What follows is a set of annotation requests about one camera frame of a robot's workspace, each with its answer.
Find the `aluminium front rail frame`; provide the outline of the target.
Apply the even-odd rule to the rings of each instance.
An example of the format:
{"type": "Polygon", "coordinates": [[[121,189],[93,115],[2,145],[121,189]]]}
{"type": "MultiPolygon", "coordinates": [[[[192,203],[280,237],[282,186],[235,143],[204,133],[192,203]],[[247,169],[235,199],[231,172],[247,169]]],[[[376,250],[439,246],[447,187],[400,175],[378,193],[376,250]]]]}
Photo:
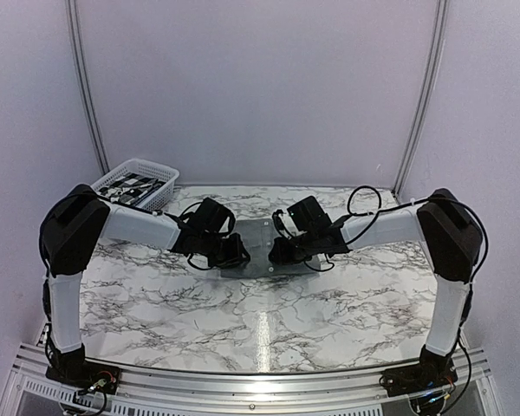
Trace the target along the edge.
{"type": "MultiPolygon", "coordinates": [[[[471,385],[445,415],[506,415],[482,348],[470,352],[471,385]]],[[[114,364],[120,368],[116,394],[104,415],[414,415],[410,400],[424,393],[389,397],[380,384],[382,373],[395,366],[361,367],[325,373],[208,374],[114,364]]],[[[76,388],[47,380],[48,361],[41,347],[22,344],[13,361],[0,405],[0,415],[21,410],[24,393],[70,403],[76,388]]]]}

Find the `aluminium corner post right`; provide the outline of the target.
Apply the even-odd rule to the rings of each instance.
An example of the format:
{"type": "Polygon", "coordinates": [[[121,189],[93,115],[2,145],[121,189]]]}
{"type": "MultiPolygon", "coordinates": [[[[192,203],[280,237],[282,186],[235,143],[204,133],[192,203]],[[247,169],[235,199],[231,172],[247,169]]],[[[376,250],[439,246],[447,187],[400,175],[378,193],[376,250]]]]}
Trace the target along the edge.
{"type": "Polygon", "coordinates": [[[409,129],[406,147],[402,154],[399,169],[393,183],[393,194],[397,198],[404,191],[409,173],[412,169],[415,154],[422,137],[432,93],[439,76],[439,66],[445,44],[446,26],[450,6],[451,2],[448,0],[438,0],[436,3],[430,48],[419,91],[419,98],[413,115],[413,121],[409,129]]]}

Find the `grey long sleeve shirt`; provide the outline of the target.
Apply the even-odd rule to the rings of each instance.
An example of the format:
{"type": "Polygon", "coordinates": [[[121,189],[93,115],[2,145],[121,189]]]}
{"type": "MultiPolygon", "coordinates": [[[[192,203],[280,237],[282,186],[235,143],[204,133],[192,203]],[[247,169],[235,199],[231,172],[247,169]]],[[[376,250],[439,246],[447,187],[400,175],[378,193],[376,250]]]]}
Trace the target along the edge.
{"type": "Polygon", "coordinates": [[[303,263],[292,265],[278,265],[269,260],[269,253],[273,248],[274,240],[278,237],[272,222],[264,219],[238,220],[235,225],[250,255],[250,261],[236,268],[220,271],[222,278],[230,279],[259,279],[279,278],[286,276],[306,276],[315,274],[315,271],[303,263]]]}

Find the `aluminium corner post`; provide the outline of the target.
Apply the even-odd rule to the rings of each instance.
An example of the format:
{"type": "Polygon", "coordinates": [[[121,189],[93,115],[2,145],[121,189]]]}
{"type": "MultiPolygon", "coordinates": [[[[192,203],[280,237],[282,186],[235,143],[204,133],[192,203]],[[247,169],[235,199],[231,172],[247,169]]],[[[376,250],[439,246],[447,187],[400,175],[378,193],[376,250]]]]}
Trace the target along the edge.
{"type": "Polygon", "coordinates": [[[430,48],[419,91],[419,98],[413,115],[413,121],[409,129],[406,147],[402,154],[399,169],[393,183],[393,194],[397,198],[404,191],[409,173],[412,169],[415,154],[422,137],[432,93],[439,76],[439,66],[445,44],[446,26],[450,6],[451,2],[448,0],[438,0],[436,3],[430,48]]]}
{"type": "Polygon", "coordinates": [[[74,59],[77,85],[81,95],[82,109],[88,124],[91,144],[99,170],[102,174],[106,174],[109,172],[110,166],[90,86],[90,78],[84,53],[78,2],[75,0],[66,0],[65,9],[67,15],[68,35],[74,59]]]}

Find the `black white plaid shirt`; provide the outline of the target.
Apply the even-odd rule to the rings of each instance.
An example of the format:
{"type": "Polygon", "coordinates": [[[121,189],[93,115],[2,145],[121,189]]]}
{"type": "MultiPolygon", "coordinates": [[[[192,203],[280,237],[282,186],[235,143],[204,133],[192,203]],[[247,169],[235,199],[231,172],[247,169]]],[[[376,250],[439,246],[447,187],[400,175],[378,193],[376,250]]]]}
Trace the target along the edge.
{"type": "Polygon", "coordinates": [[[99,187],[96,192],[111,202],[136,206],[165,183],[160,179],[149,178],[137,173],[127,173],[112,184],[99,187]]]}

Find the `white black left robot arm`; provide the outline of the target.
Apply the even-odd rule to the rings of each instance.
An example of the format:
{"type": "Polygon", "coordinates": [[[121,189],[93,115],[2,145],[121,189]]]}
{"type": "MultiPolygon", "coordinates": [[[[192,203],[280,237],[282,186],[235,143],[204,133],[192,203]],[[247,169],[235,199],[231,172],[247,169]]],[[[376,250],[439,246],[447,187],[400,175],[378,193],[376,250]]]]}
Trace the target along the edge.
{"type": "Polygon", "coordinates": [[[92,378],[91,365],[78,355],[83,352],[79,296],[82,274],[100,239],[144,244],[187,259],[202,256],[209,269],[224,270],[250,261],[235,223],[233,212],[212,198],[175,216],[111,202],[79,184],[57,202],[40,226],[39,252],[49,296],[49,347],[62,356],[60,374],[75,386],[92,378]]]}

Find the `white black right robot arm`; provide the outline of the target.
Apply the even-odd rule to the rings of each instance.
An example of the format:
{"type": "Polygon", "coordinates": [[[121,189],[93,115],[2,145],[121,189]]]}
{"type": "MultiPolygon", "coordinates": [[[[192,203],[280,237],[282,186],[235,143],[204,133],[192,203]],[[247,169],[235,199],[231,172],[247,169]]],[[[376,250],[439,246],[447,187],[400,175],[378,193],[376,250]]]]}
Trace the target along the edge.
{"type": "Polygon", "coordinates": [[[318,255],[332,257],[368,246],[403,241],[422,243],[437,281],[432,323],[424,349],[428,355],[412,370],[412,380],[429,388],[445,375],[441,357],[455,348],[468,313],[471,285],[484,259],[484,227],[471,208],[448,189],[387,209],[349,212],[331,220],[313,197],[288,208],[298,235],[287,237],[276,223],[268,259],[277,265],[305,263],[318,255]]]}

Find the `aluminium corner post left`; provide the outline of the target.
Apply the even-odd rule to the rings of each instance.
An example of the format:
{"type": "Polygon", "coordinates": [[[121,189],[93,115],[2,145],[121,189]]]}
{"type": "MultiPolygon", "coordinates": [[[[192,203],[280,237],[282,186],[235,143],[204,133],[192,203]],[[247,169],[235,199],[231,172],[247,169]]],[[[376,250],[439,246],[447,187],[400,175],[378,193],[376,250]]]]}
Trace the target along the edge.
{"type": "Polygon", "coordinates": [[[65,9],[67,15],[68,35],[74,59],[77,85],[81,95],[82,109],[88,124],[91,144],[99,170],[102,174],[106,174],[109,172],[110,166],[90,86],[90,78],[84,53],[78,2],[75,0],[66,0],[65,9]]]}

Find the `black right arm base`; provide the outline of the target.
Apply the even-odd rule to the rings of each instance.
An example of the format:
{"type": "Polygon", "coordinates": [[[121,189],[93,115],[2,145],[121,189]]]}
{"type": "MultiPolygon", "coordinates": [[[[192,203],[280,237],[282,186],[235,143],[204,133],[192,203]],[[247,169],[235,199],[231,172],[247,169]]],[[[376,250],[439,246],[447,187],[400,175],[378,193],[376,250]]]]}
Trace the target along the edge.
{"type": "Polygon", "coordinates": [[[389,397],[450,386],[458,380],[452,354],[453,349],[440,355],[424,345],[417,363],[384,370],[379,379],[380,386],[389,397]]]}

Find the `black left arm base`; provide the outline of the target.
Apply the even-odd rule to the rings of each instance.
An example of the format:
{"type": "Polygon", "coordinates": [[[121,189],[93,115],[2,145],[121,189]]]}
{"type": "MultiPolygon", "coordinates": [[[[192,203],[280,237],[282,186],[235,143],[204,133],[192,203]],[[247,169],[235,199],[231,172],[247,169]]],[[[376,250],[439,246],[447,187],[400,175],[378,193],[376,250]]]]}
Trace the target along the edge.
{"type": "Polygon", "coordinates": [[[105,384],[97,388],[106,394],[115,394],[120,381],[120,368],[107,364],[88,361],[84,345],[62,353],[52,346],[45,348],[45,355],[49,361],[46,377],[72,387],[88,390],[99,381],[105,384]]]}

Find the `white plastic laundry basket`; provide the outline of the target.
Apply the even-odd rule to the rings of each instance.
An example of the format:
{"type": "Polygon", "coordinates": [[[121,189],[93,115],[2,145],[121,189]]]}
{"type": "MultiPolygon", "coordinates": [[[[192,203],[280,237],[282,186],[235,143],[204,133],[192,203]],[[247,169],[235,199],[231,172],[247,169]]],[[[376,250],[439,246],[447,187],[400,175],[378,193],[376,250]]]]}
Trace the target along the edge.
{"type": "Polygon", "coordinates": [[[110,202],[147,211],[172,198],[179,170],[144,159],[129,159],[95,181],[91,188],[110,202]]]}

